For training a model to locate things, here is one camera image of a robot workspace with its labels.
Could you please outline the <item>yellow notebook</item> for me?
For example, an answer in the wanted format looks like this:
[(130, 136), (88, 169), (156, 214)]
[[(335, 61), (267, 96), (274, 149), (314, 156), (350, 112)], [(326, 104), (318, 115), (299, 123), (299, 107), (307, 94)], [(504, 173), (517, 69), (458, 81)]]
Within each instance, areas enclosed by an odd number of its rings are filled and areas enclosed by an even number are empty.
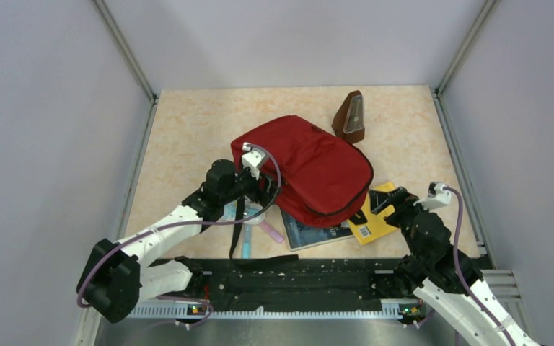
[[(393, 182), (385, 182), (384, 184), (377, 185), (370, 190), (387, 192), (395, 188), (397, 187)], [(380, 237), (388, 235), (396, 229), (396, 227), (390, 226), (384, 221), (384, 217), (393, 212), (394, 208), (392, 206), (388, 206), (381, 213), (373, 214), (370, 211), (368, 192), (361, 208), (347, 220), (347, 223), (357, 242), (360, 245), (365, 245), (377, 240)]]

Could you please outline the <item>red backpack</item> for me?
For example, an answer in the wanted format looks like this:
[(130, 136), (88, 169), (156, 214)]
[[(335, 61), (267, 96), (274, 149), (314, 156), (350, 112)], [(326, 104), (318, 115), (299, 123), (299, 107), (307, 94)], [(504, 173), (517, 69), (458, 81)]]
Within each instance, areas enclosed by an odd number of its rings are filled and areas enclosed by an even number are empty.
[(271, 154), (260, 170), (281, 181), (275, 204), (305, 226), (329, 228), (348, 220), (364, 204), (374, 179), (360, 149), (297, 115), (235, 138), (230, 146), (238, 169), (245, 143)]

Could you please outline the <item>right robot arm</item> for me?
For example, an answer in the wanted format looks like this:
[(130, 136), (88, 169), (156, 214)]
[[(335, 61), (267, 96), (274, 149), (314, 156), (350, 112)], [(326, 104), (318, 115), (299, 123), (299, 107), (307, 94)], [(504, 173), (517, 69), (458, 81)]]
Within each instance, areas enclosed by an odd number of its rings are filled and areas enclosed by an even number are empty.
[(374, 215), (400, 230), (410, 253), (395, 269), (394, 287), (421, 299), (469, 345), (536, 345), (501, 305), (475, 263), (459, 249), (463, 197), (443, 182), (432, 182), (425, 198), (398, 187), (370, 190)]

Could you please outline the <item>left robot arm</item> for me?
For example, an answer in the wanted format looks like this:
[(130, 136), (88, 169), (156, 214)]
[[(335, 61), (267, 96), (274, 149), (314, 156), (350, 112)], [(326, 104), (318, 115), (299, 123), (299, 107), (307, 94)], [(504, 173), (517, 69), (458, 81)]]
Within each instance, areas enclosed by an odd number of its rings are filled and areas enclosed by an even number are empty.
[(261, 172), (263, 163), (241, 161), (242, 170), (226, 159), (215, 161), (201, 186), (163, 219), (117, 241), (103, 239), (92, 248), (76, 288), (76, 303), (93, 308), (112, 323), (127, 317), (138, 303), (170, 292), (193, 298), (201, 292), (202, 278), (172, 259), (155, 261), (180, 242), (211, 226), (223, 226), (227, 204), (242, 205), (246, 198), (268, 192), (271, 206), (281, 191), (282, 174), (272, 179)]

